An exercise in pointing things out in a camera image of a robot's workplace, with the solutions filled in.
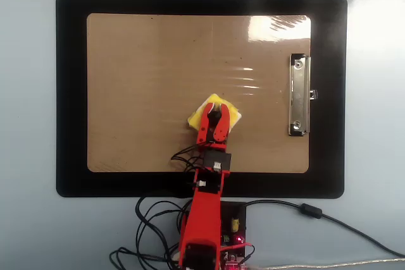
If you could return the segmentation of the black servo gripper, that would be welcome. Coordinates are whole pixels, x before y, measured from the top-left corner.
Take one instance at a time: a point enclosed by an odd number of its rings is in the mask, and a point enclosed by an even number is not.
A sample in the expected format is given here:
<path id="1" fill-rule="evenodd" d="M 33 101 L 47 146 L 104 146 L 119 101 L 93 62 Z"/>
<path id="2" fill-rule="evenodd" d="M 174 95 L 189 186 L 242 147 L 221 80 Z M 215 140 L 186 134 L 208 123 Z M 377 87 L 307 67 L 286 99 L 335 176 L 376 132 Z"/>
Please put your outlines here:
<path id="1" fill-rule="evenodd" d="M 215 103 L 205 106 L 197 134 L 197 146 L 202 153 L 202 163 L 198 171 L 221 173 L 229 172 L 231 153 L 227 153 L 227 140 L 230 128 L 230 111 L 226 104 L 221 103 L 215 109 Z"/>

